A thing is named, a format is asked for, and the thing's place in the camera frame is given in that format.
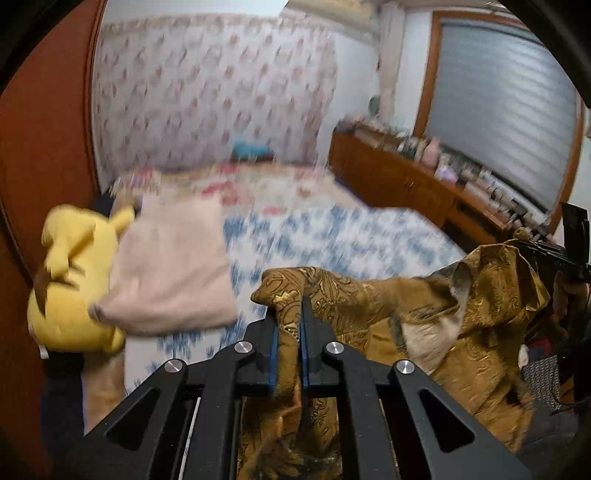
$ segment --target wooden dresser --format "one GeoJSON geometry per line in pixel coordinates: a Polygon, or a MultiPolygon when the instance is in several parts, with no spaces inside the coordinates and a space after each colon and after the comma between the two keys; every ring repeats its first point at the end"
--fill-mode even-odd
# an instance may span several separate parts
{"type": "Polygon", "coordinates": [[[511,236],[503,221],[476,196],[436,179],[421,164],[372,148],[352,134],[333,133],[329,166],[368,206],[416,210],[465,251],[511,236]]]}

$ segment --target wooden window frame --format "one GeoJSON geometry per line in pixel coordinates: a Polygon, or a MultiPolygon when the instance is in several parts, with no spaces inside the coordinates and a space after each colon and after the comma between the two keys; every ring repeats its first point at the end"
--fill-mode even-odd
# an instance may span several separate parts
{"type": "MultiPolygon", "coordinates": [[[[423,94],[421,95],[421,102],[419,103],[417,112],[417,121],[414,125],[413,136],[422,137],[427,129],[429,114],[431,113],[431,103],[433,101],[433,93],[435,91],[435,81],[437,79],[437,69],[439,67],[439,52],[441,48],[441,19],[442,18],[458,18],[462,20],[478,20],[491,22],[502,25],[510,25],[512,27],[528,28],[516,18],[503,17],[494,14],[481,14],[477,12],[462,12],[462,11],[434,11],[431,20],[431,41],[429,45],[429,54],[427,58],[427,68],[425,71],[425,80],[423,83],[423,94]]],[[[575,177],[579,168],[579,160],[581,157],[581,149],[583,145],[583,133],[585,126],[585,105],[583,99],[576,94],[576,120],[574,125],[573,143],[570,147],[569,162],[564,171],[564,179],[560,189],[558,201],[548,213],[550,222],[548,228],[551,233],[555,233],[556,227],[562,218],[562,211],[560,209],[560,202],[568,202],[570,194],[573,191],[575,177]]]]}

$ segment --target window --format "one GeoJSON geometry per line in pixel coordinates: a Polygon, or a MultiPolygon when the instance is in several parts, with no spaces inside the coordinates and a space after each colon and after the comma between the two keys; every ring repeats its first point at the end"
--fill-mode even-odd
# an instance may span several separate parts
{"type": "Polygon", "coordinates": [[[551,211],[562,199],[574,155],[578,164],[579,153],[573,150],[580,152],[579,96],[534,34],[496,17],[495,22],[478,18],[434,14],[432,35],[439,38],[431,39],[431,49],[434,40],[439,44],[436,69],[431,68],[436,74],[430,92],[425,91],[426,79],[423,125],[420,111],[415,134],[439,137],[491,169],[542,211],[551,211]],[[577,141],[578,149],[573,149],[577,141]]]}

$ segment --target yellow stuffed toy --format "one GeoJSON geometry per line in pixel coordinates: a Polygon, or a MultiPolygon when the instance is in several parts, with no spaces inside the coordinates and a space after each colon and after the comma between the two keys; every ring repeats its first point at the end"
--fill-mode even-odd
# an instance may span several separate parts
{"type": "Polygon", "coordinates": [[[35,275],[27,317],[37,342],[59,352],[116,352],[125,338],[91,319],[88,307],[107,293],[118,234],[134,221],[128,207],[107,217],[71,205],[47,215],[41,243],[48,249],[35,275]]]}

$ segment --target bottle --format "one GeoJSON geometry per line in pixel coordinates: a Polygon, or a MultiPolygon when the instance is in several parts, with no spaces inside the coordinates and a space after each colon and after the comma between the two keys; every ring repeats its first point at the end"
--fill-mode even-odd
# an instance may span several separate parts
{"type": "Polygon", "coordinates": [[[421,141],[419,141],[418,146],[417,146],[417,153],[414,156],[414,161],[421,161],[421,158],[423,157],[423,154],[425,153],[425,148],[427,148],[428,143],[429,143],[429,140],[427,140],[426,138],[423,138],[421,141]]]}
{"type": "Polygon", "coordinates": [[[437,137],[433,138],[425,148],[421,163],[433,171],[437,168],[437,163],[439,163],[439,139],[437,137]]]}

